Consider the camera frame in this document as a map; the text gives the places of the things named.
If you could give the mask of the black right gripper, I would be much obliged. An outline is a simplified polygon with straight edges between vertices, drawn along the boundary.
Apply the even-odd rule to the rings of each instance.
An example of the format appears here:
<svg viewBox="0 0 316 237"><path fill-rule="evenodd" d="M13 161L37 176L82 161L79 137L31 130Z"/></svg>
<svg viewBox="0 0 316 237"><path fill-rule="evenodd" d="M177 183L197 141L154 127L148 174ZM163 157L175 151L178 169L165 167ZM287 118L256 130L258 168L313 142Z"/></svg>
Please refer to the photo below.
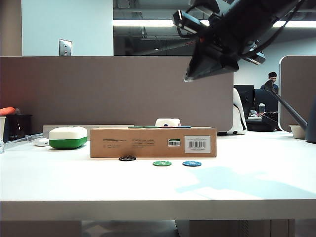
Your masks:
<svg viewBox="0 0 316 237"><path fill-rule="evenodd" d="M184 82L192 82L209 76L236 72L238 61L262 64L263 52L254 53L258 41L247 39L249 30L238 30L231 21L217 16L210 18L210 26L197 32L197 44L184 75Z"/></svg>

